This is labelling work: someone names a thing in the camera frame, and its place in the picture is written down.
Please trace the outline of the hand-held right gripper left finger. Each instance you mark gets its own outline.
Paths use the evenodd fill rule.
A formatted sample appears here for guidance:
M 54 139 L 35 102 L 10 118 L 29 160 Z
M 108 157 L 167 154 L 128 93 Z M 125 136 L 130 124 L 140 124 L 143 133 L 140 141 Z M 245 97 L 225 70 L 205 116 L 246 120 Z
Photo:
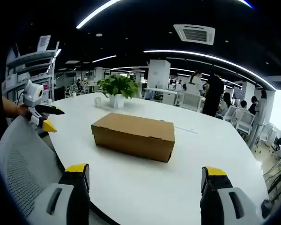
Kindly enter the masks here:
M 35 199 L 33 225 L 89 224 L 89 165 L 72 165 Z

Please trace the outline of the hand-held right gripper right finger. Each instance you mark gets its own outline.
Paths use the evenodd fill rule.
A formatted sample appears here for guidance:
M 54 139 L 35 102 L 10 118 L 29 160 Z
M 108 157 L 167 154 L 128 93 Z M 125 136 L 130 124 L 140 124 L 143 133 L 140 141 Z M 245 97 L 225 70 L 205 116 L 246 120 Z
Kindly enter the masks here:
M 260 225 L 255 204 L 240 188 L 233 187 L 218 168 L 202 167 L 200 215 L 202 225 Z

